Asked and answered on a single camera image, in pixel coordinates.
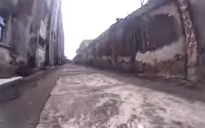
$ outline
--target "old building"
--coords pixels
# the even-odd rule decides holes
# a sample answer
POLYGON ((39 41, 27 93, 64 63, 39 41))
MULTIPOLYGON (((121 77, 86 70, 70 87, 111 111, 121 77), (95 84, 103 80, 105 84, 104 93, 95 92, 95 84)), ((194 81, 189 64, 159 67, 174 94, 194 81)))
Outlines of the old building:
POLYGON ((0 0, 0 78, 63 59, 61 0, 0 0))
POLYGON ((205 0, 149 0, 86 51, 94 66, 204 80, 205 0))

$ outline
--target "narrow alley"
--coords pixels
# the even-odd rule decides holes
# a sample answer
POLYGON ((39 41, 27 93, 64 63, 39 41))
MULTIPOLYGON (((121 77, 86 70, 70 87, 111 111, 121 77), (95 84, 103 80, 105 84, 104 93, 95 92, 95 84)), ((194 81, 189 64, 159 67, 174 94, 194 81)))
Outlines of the narrow alley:
POLYGON ((0 128, 205 128, 205 89, 182 84, 69 64, 1 89, 0 128))

